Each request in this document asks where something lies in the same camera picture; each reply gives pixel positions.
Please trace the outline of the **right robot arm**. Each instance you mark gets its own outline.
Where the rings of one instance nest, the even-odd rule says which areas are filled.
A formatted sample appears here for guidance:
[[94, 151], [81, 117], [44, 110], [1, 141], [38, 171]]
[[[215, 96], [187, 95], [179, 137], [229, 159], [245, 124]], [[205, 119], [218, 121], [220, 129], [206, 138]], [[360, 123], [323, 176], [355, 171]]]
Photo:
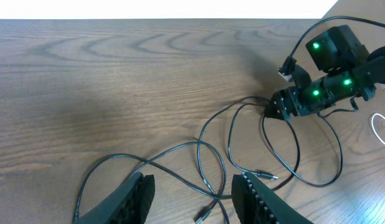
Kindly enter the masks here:
[[288, 120], [346, 98], [368, 101], [375, 96], [377, 83], [385, 85], [385, 46], [369, 53], [347, 25], [328, 29], [305, 47], [326, 75], [313, 81], [292, 56], [287, 57], [278, 72], [294, 85], [273, 94], [264, 110], [266, 117]]

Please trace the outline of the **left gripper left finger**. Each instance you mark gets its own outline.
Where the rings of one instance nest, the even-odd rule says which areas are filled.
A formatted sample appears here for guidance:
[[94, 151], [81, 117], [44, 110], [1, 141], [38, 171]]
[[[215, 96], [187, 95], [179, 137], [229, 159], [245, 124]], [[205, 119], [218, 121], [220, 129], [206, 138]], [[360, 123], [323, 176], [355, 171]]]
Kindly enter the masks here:
[[75, 223], [144, 224], [154, 195], [154, 176], [138, 172]]

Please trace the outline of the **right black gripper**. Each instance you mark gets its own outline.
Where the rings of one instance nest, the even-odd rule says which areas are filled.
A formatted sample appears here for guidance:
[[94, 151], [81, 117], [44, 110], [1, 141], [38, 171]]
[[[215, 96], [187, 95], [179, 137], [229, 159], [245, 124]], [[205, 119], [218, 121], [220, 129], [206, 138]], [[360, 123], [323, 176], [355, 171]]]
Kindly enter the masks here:
[[293, 116], [306, 116], [321, 110], [323, 106], [323, 88], [309, 86], [298, 89], [295, 86], [276, 91], [268, 105], [264, 116], [280, 120], [289, 120]]

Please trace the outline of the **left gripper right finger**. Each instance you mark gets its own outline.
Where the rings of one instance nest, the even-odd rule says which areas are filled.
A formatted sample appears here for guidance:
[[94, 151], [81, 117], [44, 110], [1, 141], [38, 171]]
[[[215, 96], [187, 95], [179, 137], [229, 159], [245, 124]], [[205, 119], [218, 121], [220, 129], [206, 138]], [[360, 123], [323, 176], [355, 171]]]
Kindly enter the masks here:
[[251, 173], [233, 176], [231, 196], [241, 224], [311, 224]]

